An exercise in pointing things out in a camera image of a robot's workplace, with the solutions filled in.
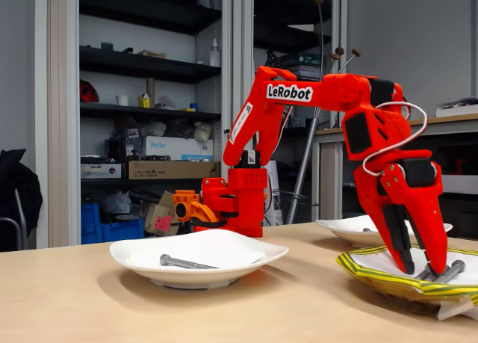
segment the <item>blue plastic bin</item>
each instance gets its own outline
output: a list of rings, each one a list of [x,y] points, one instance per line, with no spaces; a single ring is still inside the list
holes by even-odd
[[[100,225],[81,228],[81,244],[99,244],[103,242],[103,231]]]
[[[98,203],[84,203],[81,205],[81,228],[98,226],[99,224]]]
[[[133,240],[144,238],[143,219],[105,223],[103,227],[103,241]]]

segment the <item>white box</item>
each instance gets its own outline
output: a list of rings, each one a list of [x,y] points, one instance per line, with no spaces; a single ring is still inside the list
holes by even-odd
[[[170,156],[171,160],[213,159],[212,140],[200,143],[195,139],[182,137],[147,136],[143,141],[143,155]]]
[[[121,164],[81,164],[82,179],[121,179]]]
[[[466,114],[478,114],[478,105],[465,105],[450,109],[436,109],[436,117],[454,117],[455,115]]]

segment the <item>wooden table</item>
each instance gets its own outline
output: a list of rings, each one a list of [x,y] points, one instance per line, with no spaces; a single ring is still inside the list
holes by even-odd
[[[265,229],[290,247],[211,291],[153,285],[109,244],[0,254],[0,342],[476,342],[478,322],[413,315],[335,263],[348,246],[314,223]],[[478,243],[450,239],[450,246]]]

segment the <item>wall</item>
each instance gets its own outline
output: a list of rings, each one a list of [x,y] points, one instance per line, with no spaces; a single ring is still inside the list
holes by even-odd
[[[28,66],[33,65],[29,28],[28,0],[0,0],[0,149],[27,149],[22,163],[34,169],[34,127],[28,120],[29,114],[34,117],[28,104]]]
[[[348,4],[347,46],[361,52],[348,72],[400,83],[432,117],[437,105],[471,95],[471,0]]]

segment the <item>plate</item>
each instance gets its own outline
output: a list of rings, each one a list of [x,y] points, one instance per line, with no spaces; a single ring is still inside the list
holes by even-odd
[[[227,286],[285,255],[289,249],[267,244],[224,229],[188,235],[114,242],[110,254],[116,262],[157,285],[183,289]],[[218,267],[200,270],[162,266],[161,255]]]
[[[383,245],[382,237],[375,227],[372,219],[368,215],[345,218],[343,220],[316,220],[316,223],[329,229],[336,236],[349,241],[354,247],[374,247]],[[418,244],[413,234],[410,222],[405,220],[405,225],[409,230],[410,241],[412,244]],[[450,231],[453,225],[449,223],[443,224],[445,232]]]
[[[405,274],[398,269],[386,246],[342,253],[337,263],[347,273],[388,297],[398,297],[422,306],[440,306],[439,320],[467,315],[478,321],[478,251],[454,248],[448,248],[447,251],[447,265],[451,266],[460,259],[466,267],[464,272],[447,283],[415,279],[427,261],[418,247],[410,249],[415,263],[413,274]]]

